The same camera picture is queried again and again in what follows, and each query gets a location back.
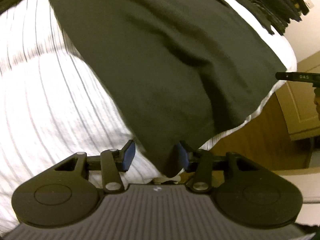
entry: black object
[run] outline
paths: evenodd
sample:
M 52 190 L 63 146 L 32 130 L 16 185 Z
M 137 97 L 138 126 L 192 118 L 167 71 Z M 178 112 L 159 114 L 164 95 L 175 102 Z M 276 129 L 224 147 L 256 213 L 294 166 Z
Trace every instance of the black object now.
M 0 14 L 20 1 L 0 0 Z M 173 145 L 197 149 L 241 125 L 274 73 L 286 70 L 223 0 L 49 1 L 145 156 L 168 177 L 180 171 Z
M 312 83 L 313 87 L 320 88 L 320 74 L 307 72 L 277 72 L 277 80 Z
M 195 172 L 191 180 L 185 185 L 130 185 L 126 191 L 118 171 L 130 167 L 133 140 L 120 151 L 103 151 L 100 157 L 70 156 L 16 189 L 12 206 L 21 224 L 4 239 L 301 236 L 291 223 L 301 209 L 302 195 L 290 182 L 236 153 L 213 156 L 194 151 L 185 141 L 175 150 L 185 170 Z M 101 170 L 103 189 L 88 182 L 90 170 Z M 224 171 L 225 183 L 218 188 L 212 188 L 212 170 Z

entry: white wall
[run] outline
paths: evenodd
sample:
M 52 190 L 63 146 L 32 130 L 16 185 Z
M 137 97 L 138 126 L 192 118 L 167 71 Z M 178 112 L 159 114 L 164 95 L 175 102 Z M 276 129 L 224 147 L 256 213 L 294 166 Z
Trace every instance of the white wall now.
M 284 35 L 298 62 L 320 51 L 320 0 L 311 1 L 315 6 L 301 17 L 302 22 L 292 21 Z

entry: human hand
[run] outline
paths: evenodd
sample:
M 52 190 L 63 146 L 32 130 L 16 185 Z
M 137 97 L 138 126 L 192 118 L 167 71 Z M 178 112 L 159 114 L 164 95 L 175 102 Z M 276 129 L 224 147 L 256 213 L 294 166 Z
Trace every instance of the human hand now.
M 314 90 L 315 92 L 315 99 L 314 99 L 314 103 L 316 105 L 316 110 L 317 110 L 317 113 L 318 113 L 318 119 L 320 120 L 320 88 L 316 88 Z

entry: striped fabric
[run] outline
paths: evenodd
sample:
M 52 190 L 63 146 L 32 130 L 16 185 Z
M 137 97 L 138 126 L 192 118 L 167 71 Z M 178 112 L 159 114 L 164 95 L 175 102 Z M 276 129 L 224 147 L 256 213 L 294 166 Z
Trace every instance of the striped fabric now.
M 234 0 L 226 0 L 248 21 L 291 71 L 296 60 L 287 40 L 270 36 Z M 243 125 L 260 114 L 283 82 L 278 82 Z M 11 196 L 23 182 L 78 151 L 89 156 L 122 148 L 131 138 L 113 100 L 61 30 L 49 0 L 23 0 L 0 16 L 0 236 L 18 221 Z M 161 176 L 138 147 L 128 183 L 148 183 Z M 101 187 L 99 172 L 89 180 Z

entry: wall outlet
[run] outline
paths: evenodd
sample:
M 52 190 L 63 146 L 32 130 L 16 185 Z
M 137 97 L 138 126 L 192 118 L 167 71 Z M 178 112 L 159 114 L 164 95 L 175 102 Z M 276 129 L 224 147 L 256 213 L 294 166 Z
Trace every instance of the wall outlet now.
M 309 7 L 309 9 L 311 9 L 311 8 L 313 8 L 315 6 L 311 0 L 306 0 L 305 3 Z

